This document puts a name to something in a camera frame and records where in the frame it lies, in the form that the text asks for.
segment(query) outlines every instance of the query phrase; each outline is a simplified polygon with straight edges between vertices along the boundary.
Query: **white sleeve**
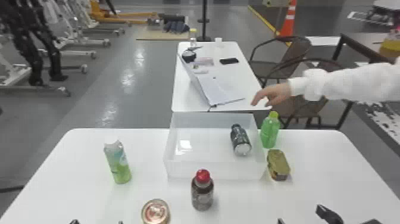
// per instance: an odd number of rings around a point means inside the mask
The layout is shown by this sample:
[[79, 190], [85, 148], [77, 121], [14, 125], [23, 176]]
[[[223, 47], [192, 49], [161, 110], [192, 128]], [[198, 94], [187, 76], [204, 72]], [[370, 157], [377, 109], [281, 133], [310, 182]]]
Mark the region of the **white sleeve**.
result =
[[381, 102], [400, 101], [400, 57], [395, 65], [376, 63], [331, 73], [323, 69], [304, 71], [303, 77], [289, 79], [292, 95], [310, 101], [328, 99]]

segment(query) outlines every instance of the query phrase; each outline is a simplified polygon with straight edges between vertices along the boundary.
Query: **orange machine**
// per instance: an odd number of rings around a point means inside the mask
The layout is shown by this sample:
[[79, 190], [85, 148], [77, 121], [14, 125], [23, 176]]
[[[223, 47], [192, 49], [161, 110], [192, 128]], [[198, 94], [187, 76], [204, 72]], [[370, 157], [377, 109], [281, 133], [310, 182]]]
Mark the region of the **orange machine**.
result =
[[118, 13], [114, 15], [110, 10], [103, 10], [100, 8], [99, 3], [95, 0], [90, 0], [92, 11], [90, 16], [100, 23], [127, 23], [131, 24], [145, 24], [148, 18], [158, 17], [157, 13]]

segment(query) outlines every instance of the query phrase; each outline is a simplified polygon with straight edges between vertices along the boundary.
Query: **brown bottle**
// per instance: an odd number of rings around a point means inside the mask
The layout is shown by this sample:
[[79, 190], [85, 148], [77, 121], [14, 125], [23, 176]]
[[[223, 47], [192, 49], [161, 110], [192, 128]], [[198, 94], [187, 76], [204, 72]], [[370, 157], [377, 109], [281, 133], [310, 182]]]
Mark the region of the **brown bottle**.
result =
[[208, 210], [213, 204], [214, 182], [208, 170], [198, 170], [192, 180], [192, 204], [199, 211]]

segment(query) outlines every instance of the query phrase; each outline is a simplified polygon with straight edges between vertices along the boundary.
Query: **box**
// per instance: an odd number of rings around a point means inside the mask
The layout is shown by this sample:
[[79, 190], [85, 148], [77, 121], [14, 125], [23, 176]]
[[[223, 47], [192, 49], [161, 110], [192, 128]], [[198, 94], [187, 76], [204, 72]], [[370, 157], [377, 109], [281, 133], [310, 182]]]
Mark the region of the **box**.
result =
[[[231, 126], [240, 124], [252, 145], [246, 157], [233, 152]], [[174, 113], [164, 152], [169, 178], [193, 178], [199, 169], [213, 179], [260, 179], [267, 167], [252, 114]]]

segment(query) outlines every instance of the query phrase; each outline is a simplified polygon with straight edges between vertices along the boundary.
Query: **white cup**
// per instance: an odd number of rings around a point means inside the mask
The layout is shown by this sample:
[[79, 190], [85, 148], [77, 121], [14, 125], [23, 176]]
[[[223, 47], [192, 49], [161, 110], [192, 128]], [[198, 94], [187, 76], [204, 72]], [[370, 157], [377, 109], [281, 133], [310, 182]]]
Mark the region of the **white cup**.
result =
[[222, 38], [215, 38], [215, 45], [222, 48]]

